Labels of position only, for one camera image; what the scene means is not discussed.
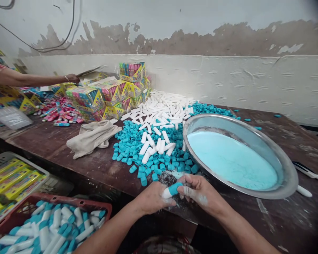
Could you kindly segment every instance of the cloth rag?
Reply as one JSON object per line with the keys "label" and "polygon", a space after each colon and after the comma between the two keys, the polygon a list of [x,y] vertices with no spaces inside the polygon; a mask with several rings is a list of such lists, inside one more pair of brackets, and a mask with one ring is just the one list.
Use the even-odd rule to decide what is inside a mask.
{"label": "cloth rag", "polygon": [[79,135],[67,140],[66,145],[72,149],[73,159],[77,159],[92,153],[96,147],[108,147],[108,140],[122,129],[109,120],[83,124]]}

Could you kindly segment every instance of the peeling paint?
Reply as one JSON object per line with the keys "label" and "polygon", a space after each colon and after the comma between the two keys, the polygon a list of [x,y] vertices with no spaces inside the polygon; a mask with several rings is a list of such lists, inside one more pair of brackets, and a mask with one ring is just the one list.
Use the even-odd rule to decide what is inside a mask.
{"label": "peeling paint", "polygon": [[303,45],[304,45],[303,43],[299,45],[294,44],[291,48],[289,48],[288,46],[284,46],[278,51],[277,54],[281,54],[284,52],[288,52],[288,53],[297,52]]}
{"label": "peeling paint", "polygon": [[[253,30],[245,23],[224,24],[214,29],[213,34],[199,35],[175,31],[170,38],[145,38],[140,25],[127,23],[125,26],[101,27],[90,21],[82,23],[87,39],[82,35],[66,50],[49,53],[31,52],[19,49],[19,57],[38,55],[80,55],[80,54],[177,54],[216,56],[283,56],[288,54],[318,55],[318,23],[313,21],[291,21],[271,23],[265,29]],[[57,33],[51,25],[47,35],[32,46],[52,47],[60,44]]]}

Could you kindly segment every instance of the metal basin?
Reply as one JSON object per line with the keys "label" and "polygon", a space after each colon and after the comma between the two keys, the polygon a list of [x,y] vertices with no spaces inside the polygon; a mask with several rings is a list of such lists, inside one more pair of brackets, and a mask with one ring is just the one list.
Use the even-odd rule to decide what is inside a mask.
{"label": "metal basin", "polygon": [[[200,131],[221,133],[253,149],[275,169],[277,183],[269,189],[255,191],[238,186],[213,172],[197,157],[187,139],[188,134]],[[298,175],[289,157],[269,137],[244,122],[223,115],[195,115],[185,123],[183,137],[187,150],[201,171],[242,193],[262,199],[282,199],[292,195],[297,189]]]}

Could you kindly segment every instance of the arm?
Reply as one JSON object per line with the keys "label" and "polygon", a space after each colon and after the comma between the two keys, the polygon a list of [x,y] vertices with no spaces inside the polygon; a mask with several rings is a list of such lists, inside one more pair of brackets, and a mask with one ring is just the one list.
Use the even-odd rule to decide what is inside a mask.
{"label": "arm", "polygon": [[[79,83],[74,74],[66,76],[70,82]],[[9,68],[0,71],[0,85],[8,86],[50,86],[68,82],[65,76],[43,77],[38,75],[22,74]]]}
{"label": "arm", "polygon": [[139,218],[176,205],[173,199],[163,199],[160,196],[166,187],[160,182],[152,182],[139,196],[80,245],[74,254],[116,253],[131,226]]}
{"label": "arm", "polygon": [[215,217],[241,254],[280,253],[233,210],[205,178],[186,174],[178,181],[187,185],[178,188],[181,198],[186,196],[188,201],[193,199],[207,213]]}

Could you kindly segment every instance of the blue liquid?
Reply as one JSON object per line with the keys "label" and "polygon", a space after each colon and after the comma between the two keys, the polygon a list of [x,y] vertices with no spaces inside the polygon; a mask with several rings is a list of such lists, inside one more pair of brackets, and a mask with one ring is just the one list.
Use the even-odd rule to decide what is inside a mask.
{"label": "blue liquid", "polygon": [[215,132],[193,132],[187,136],[191,148],[213,172],[251,190],[264,190],[278,180],[274,168],[251,148]]}

